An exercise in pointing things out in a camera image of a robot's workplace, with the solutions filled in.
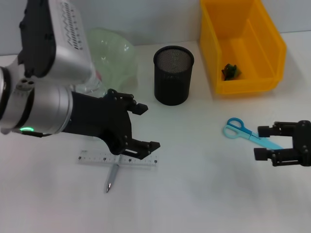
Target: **scissors handle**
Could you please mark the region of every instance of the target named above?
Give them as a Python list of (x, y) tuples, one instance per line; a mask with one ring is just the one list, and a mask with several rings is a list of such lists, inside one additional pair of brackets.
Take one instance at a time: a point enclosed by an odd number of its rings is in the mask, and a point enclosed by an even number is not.
[[(237, 122), (239, 122), (239, 123), (241, 124), (241, 127), (232, 124), (232, 123), (231, 123), (232, 121), (237, 121)], [(236, 117), (230, 118), (230, 119), (228, 120), (228, 122), (227, 122), (227, 125), (230, 125), (230, 126), (236, 128), (236, 129), (238, 129), (238, 130), (241, 130), (241, 131), (243, 131), (243, 132), (245, 132), (245, 133), (247, 133), (247, 134), (249, 134), (249, 135), (252, 135), (252, 133), (253, 133), (253, 132), (250, 131), (249, 129), (245, 128), (244, 122), (243, 122), (241, 119), (236, 118)]]
[[(228, 131), (231, 130), (233, 131), (235, 134), (229, 134)], [(245, 138), (245, 139), (249, 139), (251, 135), (249, 135), (248, 133), (245, 133), (243, 131), (241, 131), (240, 129), (236, 128), (236, 127), (233, 127), (231, 125), (225, 125), (224, 126), (224, 129), (223, 129), (223, 132), (224, 132), (224, 135), (227, 137), (227, 138), (230, 138), (230, 139), (236, 139), (238, 137), (242, 137), (242, 138)]]

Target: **white table surface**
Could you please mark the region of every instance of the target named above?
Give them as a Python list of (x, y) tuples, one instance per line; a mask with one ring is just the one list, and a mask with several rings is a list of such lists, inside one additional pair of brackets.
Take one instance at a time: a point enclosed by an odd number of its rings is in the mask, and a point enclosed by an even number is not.
[[(255, 144), (222, 135), (231, 117), (254, 131), (276, 120), (311, 119), (311, 32), (283, 38), (284, 81), (236, 99), (212, 94), (196, 42), (175, 43), (195, 57), (190, 96), (176, 107), (154, 98), (153, 55), (164, 45), (137, 47), (138, 88), (131, 92), (149, 111), (132, 117), (133, 135), (159, 141), (160, 159), (157, 169), (120, 169), (108, 194), (108, 167), (77, 164), (86, 137), (0, 135), (0, 232), (309, 233), (311, 168), (256, 162)], [(290, 138), (273, 140), (291, 146)]]

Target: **transparent ruler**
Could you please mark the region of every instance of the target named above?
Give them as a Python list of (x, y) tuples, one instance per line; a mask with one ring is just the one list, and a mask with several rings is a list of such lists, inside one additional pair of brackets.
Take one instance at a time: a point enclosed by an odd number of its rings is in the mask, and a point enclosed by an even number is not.
[(97, 150), (83, 150), (78, 158), (78, 163), (88, 165), (118, 164), (119, 166), (156, 166), (158, 163), (158, 155), (151, 154), (143, 160), (140, 160), (126, 155), (116, 156)]

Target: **yellow storage bin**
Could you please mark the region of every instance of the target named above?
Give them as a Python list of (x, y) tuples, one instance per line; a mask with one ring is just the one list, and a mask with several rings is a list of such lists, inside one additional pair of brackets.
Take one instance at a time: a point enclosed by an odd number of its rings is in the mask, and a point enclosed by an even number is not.
[[(200, 47), (218, 94), (262, 92), (283, 78), (286, 45), (260, 0), (201, 0)], [(225, 81), (222, 69), (242, 72)]]

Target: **black mesh pencil cup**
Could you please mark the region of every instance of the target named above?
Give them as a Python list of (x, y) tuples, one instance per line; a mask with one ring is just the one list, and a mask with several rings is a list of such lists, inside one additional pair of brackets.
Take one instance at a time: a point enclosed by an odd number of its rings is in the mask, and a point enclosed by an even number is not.
[(155, 98), (169, 106), (179, 105), (189, 95), (193, 54), (180, 46), (166, 46), (154, 56)]

